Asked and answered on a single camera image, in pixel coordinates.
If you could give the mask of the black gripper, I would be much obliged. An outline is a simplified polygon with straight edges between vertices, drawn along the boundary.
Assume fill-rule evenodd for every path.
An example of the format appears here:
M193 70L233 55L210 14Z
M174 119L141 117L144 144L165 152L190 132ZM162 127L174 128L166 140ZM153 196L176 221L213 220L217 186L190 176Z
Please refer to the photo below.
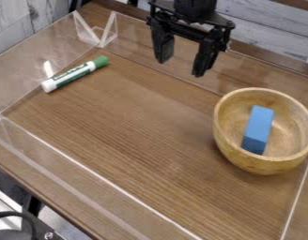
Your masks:
M152 30L153 55L164 64L174 54L174 36L198 42L192 75L201 77L228 49L236 24L216 13L216 0L149 0L146 24Z

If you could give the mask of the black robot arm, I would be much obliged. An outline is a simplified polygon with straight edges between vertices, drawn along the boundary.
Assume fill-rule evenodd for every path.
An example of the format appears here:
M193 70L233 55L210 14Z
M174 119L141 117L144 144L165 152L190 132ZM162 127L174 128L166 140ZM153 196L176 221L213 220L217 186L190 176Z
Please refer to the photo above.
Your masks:
M164 64L174 55L174 36L198 44L192 74L198 78L228 50L236 24L216 13L216 0L149 0L146 24L152 30L153 56Z

